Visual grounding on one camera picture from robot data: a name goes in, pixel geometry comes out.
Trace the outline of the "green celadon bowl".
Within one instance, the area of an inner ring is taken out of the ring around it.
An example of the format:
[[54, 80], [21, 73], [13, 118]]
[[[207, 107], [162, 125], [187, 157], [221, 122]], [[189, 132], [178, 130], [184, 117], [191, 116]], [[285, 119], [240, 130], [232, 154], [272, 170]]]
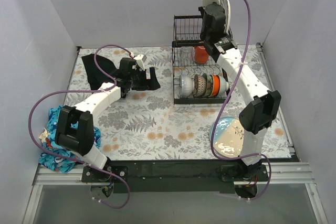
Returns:
[[202, 74], [202, 77], [205, 79], [205, 92], [203, 94], [203, 97], [208, 97], [207, 94], [206, 94], [206, 89], [207, 89], [207, 74], [206, 73]]

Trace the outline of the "clear faceted glass tumbler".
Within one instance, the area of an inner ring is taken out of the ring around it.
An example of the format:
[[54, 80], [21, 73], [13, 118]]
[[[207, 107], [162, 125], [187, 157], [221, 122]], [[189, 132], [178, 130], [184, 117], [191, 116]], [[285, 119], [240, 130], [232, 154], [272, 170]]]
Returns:
[[185, 65], [193, 58], [194, 49], [191, 46], [181, 47], [180, 58]]

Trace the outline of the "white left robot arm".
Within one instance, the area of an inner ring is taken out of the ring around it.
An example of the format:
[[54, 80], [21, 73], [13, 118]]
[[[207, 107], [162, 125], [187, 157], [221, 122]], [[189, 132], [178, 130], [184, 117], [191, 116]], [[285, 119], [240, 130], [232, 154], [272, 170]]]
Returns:
[[93, 175], [100, 182], [111, 178], [112, 170], [106, 165], [108, 158], [94, 145], [94, 122], [112, 103], [125, 98], [131, 90], [157, 90], [160, 84], [155, 68], [145, 68], [145, 55], [122, 58], [119, 68], [111, 74], [116, 80], [103, 82], [99, 91], [75, 106], [60, 109], [55, 142], [77, 155], [85, 163], [95, 166]]

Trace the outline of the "white bowl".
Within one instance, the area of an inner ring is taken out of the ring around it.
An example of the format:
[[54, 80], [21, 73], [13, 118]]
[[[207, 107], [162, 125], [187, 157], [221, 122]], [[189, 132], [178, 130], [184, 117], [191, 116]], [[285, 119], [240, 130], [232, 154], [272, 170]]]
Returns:
[[217, 96], [220, 97], [229, 89], [229, 84], [223, 76], [218, 75], [218, 78], [219, 78], [219, 92]]

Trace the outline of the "blue patterned dark bowl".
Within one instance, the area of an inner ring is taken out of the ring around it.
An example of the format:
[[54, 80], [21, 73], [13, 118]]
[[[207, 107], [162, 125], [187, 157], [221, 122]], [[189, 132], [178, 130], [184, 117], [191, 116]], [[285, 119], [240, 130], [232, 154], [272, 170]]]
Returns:
[[194, 91], [195, 97], [202, 97], [205, 92], [205, 79], [198, 74], [194, 75]]

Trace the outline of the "orange ceramic mug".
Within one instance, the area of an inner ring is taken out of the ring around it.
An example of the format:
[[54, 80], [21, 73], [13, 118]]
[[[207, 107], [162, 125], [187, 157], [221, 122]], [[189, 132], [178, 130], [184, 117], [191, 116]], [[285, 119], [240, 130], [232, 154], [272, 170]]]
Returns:
[[209, 55], [203, 46], [194, 47], [194, 61], [198, 64], [206, 64], [209, 60]]

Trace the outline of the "cream pink bowl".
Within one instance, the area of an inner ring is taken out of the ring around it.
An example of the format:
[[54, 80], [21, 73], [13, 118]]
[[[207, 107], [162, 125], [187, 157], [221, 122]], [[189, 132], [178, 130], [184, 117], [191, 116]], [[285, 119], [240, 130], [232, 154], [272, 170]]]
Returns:
[[185, 74], [180, 75], [181, 97], [187, 98], [194, 91], [194, 80]]

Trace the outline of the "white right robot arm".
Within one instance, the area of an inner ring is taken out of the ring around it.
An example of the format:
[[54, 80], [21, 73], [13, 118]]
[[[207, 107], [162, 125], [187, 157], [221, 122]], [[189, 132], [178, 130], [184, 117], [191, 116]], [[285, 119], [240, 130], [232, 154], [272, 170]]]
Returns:
[[251, 180], [260, 164], [264, 137], [272, 121], [276, 118], [281, 95], [270, 91], [245, 64], [235, 41], [228, 34], [228, 10], [221, 4], [212, 2], [199, 8], [202, 15], [200, 39], [206, 52], [233, 80], [231, 90], [237, 88], [243, 96], [245, 108], [239, 114], [244, 128], [244, 141], [239, 156], [243, 163], [238, 166], [238, 176]]

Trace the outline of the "orange bowl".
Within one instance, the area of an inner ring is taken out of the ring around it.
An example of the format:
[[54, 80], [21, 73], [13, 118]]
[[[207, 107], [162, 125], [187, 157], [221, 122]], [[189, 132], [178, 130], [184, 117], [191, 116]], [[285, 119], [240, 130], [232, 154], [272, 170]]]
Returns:
[[217, 75], [212, 75], [213, 78], [213, 89], [211, 92], [211, 97], [215, 97], [218, 95], [219, 90], [220, 90], [220, 79]]

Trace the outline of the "blue striped white plate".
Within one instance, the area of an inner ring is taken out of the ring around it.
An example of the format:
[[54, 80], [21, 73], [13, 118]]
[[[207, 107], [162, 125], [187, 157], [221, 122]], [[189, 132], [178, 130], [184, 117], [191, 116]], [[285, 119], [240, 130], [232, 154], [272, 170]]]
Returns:
[[225, 14], [225, 33], [229, 34], [230, 31], [230, 18], [231, 18], [231, 6], [229, 0], [220, 0], [220, 5], [224, 9]]

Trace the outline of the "black wire dish rack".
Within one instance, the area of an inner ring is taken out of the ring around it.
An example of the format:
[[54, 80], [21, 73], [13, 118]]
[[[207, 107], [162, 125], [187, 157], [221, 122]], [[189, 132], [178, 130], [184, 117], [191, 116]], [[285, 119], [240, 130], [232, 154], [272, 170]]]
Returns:
[[195, 74], [215, 74], [220, 75], [228, 81], [227, 73], [221, 69], [212, 58], [209, 58], [206, 64], [198, 64], [193, 58], [185, 65], [181, 62], [180, 50], [185, 46], [201, 46], [200, 32], [202, 28], [201, 15], [175, 15], [173, 24], [173, 41], [172, 41], [172, 65], [173, 65], [173, 98], [175, 105], [190, 104], [221, 104], [225, 101], [228, 91], [220, 97], [195, 97], [190, 95], [187, 98], [181, 97], [180, 75], [185, 74], [194, 77]]

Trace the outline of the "beige and blue plate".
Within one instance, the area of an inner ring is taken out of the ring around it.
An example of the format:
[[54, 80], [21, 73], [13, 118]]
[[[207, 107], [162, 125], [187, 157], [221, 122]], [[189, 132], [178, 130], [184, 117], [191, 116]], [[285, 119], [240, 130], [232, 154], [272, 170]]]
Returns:
[[220, 157], [238, 157], [244, 142], [244, 128], [238, 118], [223, 116], [216, 125], [213, 149]]

